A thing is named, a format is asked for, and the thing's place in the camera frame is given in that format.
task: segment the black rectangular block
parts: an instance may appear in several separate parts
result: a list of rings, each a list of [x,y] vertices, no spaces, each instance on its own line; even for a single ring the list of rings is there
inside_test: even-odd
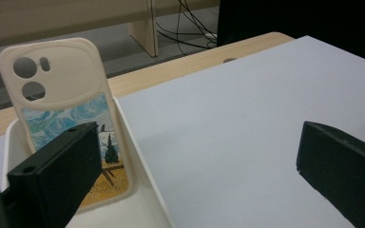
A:
[[[97,131],[96,123],[72,127],[8,172],[10,223],[66,227],[102,172]]]
[[[305,122],[297,168],[347,220],[365,228],[365,142],[334,127]]]

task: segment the white phone case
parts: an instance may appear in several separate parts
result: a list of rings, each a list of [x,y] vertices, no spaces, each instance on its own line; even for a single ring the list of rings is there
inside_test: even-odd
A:
[[[132,179],[118,113],[100,53],[90,41],[71,38],[8,47],[0,53],[0,73],[32,152],[74,125],[99,125],[103,173],[81,207],[128,194]],[[35,87],[43,91],[38,99],[29,94]]]

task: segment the floor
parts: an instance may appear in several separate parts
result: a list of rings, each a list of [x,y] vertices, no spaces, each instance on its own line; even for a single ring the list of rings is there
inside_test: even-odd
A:
[[[209,31],[217,33],[219,8],[200,9],[192,11],[197,18]],[[69,35],[52,37],[49,39],[33,41],[43,42],[56,39],[67,39],[71,37],[83,37],[91,41],[99,49],[107,78],[137,70],[143,67],[157,65],[166,61],[181,58],[190,55],[205,48],[213,48],[212,39],[206,38],[198,29],[197,25],[192,22],[192,16],[189,13],[167,15],[157,18],[158,31],[177,38],[175,34],[168,31],[177,31],[179,33],[189,33],[179,35],[179,40],[194,44],[200,47],[193,47],[170,40],[158,33],[159,39],[159,56],[151,57],[129,34],[127,24],[117,25],[107,28],[97,28],[93,30],[72,33]],[[0,52],[7,47],[0,47]],[[11,106],[10,97],[5,89],[5,85],[0,77],[0,109]]]

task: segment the printed artwork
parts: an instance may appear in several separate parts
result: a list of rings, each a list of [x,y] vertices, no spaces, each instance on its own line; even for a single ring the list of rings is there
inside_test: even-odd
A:
[[[128,189],[129,181],[115,137],[105,94],[102,93],[90,102],[72,108],[54,111],[36,111],[24,108],[22,114],[29,126],[31,140],[36,151],[73,126],[88,122],[96,122],[99,125],[103,170],[81,207],[120,196]]]

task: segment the wooden desk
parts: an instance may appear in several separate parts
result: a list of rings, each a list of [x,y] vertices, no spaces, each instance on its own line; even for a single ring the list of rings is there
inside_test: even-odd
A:
[[[287,35],[271,32],[110,78],[108,83],[113,95],[121,97],[205,68],[220,65],[225,59],[240,58],[291,40],[293,38]],[[5,134],[9,124],[16,118],[17,116],[12,107],[0,110],[0,136]]]

